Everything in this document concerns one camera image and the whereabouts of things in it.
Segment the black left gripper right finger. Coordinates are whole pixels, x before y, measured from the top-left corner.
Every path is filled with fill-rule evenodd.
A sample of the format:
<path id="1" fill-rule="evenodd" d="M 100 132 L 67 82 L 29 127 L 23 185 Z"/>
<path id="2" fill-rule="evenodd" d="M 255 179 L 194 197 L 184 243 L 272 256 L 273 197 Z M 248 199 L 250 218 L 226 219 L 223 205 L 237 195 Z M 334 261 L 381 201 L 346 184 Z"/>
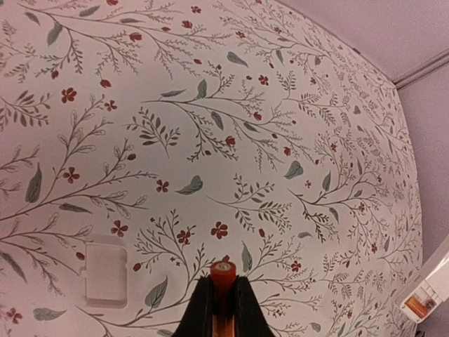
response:
<path id="1" fill-rule="evenodd" d="M 231 313 L 234 318 L 235 336 L 272 336 L 272 331 L 247 277 L 237 277 L 234 282 L 231 290 Z"/>

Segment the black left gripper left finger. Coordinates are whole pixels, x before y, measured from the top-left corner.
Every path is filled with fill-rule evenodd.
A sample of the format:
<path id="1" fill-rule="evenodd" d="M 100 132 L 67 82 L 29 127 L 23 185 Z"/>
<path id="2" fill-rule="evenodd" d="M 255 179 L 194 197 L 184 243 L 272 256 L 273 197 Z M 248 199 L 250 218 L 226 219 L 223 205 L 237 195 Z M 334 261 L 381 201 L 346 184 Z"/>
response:
<path id="1" fill-rule="evenodd" d="M 211 337 L 214 304 L 213 281 L 210 276 L 201 277 L 196 283 L 173 337 Z"/>

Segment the white battery cover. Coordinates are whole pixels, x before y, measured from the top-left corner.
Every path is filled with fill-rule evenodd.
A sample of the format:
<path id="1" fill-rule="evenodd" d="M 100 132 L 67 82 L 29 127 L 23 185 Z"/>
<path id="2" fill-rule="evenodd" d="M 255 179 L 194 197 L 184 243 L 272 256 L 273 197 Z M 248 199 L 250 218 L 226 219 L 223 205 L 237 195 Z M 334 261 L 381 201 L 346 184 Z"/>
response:
<path id="1" fill-rule="evenodd" d="M 128 252 L 117 237 L 92 234 L 86 243 L 84 299 L 91 308 L 122 309 L 128 303 Z"/>

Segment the white remote control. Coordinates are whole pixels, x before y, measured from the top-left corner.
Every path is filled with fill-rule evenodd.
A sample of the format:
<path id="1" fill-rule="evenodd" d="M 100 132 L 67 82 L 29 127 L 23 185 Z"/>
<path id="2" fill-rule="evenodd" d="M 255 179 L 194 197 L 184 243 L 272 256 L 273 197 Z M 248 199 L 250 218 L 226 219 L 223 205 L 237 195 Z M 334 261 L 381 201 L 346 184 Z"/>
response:
<path id="1" fill-rule="evenodd" d="M 422 323 L 441 303 L 448 299 L 448 237 L 426 260 L 411 282 L 401 290 L 394 304 L 414 323 Z M 425 317 L 418 317 L 405 306 L 409 297 L 415 296 L 427 308 Z"/>

